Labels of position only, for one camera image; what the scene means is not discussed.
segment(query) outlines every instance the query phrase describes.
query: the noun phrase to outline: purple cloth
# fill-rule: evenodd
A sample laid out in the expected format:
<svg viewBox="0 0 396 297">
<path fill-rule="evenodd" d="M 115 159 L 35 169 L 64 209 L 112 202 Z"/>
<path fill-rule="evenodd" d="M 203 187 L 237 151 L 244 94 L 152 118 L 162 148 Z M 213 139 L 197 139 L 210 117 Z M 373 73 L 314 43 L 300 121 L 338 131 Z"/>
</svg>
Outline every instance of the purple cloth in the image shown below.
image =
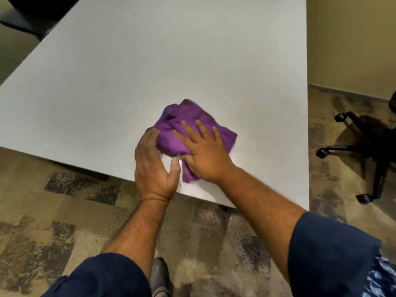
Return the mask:
<svg viewBox="0 0 396 297">
<path fill-rule="evenodd" d="M 181 121 L 185 120 L 191 128 L 199 133 L 199 130 L 195 125 L 195 120 L 197 119 L 200 120 L 210 131 L 213 126 L 217 127 L 225 144 L 225 149 L 230 153 L 235 144 L 236 133 L 217 124 L 210 114 L 194 102 L 187 99 L 183 100 L 179 105 L 168 105 L 162 112 L 161 118 L 154 125 L 154 127 L 161 130 L 157 141 L 157 148 L 169 156 L 190 154 L 190 151 L 182 141 L 172 133 L 172 130 L 176 129 L 179 133 L 188 137 L 186 131 L 181 125 Z M 198 178 L 191 173 L 187 164 L 183 161 L 183 181 L 189 183 L 197 179 Z"/>
</svg>

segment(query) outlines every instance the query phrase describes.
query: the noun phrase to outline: chair leg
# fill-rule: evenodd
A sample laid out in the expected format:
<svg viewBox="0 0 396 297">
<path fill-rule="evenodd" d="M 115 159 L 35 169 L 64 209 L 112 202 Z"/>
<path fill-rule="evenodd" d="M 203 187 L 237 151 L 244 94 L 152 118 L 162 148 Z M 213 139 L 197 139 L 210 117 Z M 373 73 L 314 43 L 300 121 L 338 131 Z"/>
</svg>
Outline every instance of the chair leg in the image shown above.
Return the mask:
<svg viewBox="0 0 396 297">
<path fill-rule="evenodd" d="M 330 154 L 330 150 L 334 151 L 352 151 L 352 152 L 369 152 L 370 145 L 334 145 L 326 148 L 320 148 L 316 151 L 316 156 L 324 159 Z"/>
<path fill-rule="evenodd" d="M 377 166 L 375 167 L 375 176 L 373 184 L 373 194 L 361 194 L 357 195 L 356 198 L 361 204 L 368 204 L 381 197 L 384 189 L 385 178 L 388 173 L 389 161 L 385 159 L 378 159 Z"/>
<path fill-rule="evenodd" d="M 364 134 L 364 136 L 366 136 L 371 142 L 378 142 L 380 139 L 379 134 L 370 129 L 370 127 L 353 112 L 342 112 L 334 117 L 336 122 L 344 122 L 347 118 L 350 118 L 356 127 L 359 128 L 362 134 Z"/>
</svg>

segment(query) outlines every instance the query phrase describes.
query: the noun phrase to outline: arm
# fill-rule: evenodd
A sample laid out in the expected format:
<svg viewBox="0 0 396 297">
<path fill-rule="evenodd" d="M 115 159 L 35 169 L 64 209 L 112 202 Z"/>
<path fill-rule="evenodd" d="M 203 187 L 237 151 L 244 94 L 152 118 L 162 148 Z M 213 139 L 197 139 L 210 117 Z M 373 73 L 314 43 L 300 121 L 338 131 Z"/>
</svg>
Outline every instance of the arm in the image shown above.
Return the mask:
<svg viewBox="0 0 396 297">
<path fill-rule="evenodd" d="M 135 150 L 135 182 L 140 203 L 115 240 L 103 251 L 125 255 L 133 260 L 150 279 L 155 242 L 169 201 L 179 185 L 181 168 L 172 159 L 166 171 L 156 149 L 160 131 L 151 129 L 141 138 Z"/>
<path fill-rule="evenodd" d="M 196 176 L 215 183 L 222 189 L 247 218 L 281 273 L 289 279 L 291 235 L 306 210 L 236 167 L 215 127 L 212 134 L 199 120 L 196 125 L 200 134 L 183 123 L 190 138 L 173 131 L 191 151 L 191 155 L 184 155 L 183 159 Z"/>
</svg>

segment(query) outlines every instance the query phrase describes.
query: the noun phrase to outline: shoe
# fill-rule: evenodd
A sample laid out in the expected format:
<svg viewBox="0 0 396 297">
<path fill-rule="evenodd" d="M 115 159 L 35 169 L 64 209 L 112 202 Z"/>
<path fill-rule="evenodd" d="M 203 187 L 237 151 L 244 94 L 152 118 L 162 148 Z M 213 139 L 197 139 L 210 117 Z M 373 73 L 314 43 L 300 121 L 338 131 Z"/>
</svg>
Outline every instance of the shoe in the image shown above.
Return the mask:
<svg viewBox="0 0 396 297">
<path fill-rule="evenodd" d="M 155 297 L 159 292 L 170 294 L 170 278 L 168 266 L 162 257 L 156 257 L 152 262 L 150 288 L 152 296 Z"/>
</svg>

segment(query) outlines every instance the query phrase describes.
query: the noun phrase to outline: navy blue sleeve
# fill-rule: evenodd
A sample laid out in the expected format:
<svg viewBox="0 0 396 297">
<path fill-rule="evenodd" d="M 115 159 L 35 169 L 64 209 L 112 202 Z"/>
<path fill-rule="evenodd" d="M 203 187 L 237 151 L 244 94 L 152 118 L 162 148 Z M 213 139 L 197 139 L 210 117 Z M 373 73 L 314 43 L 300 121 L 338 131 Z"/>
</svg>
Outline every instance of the navy blue sleeve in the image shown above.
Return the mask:
<svg viewBox="0 0 396 297">
<path fill-rule="evenodd" d="M 305 213 L 290 241 L 288 272 L 294 297 L 361 297 L 380 241 L 356 227 Z"/>
<path fill-rule="evenodd" d="M 83 261 L 70 276 L 62 276 L 42 297 L 150 297 L 150 284 L 132 260 L 102 253 Z"/>
</svg>

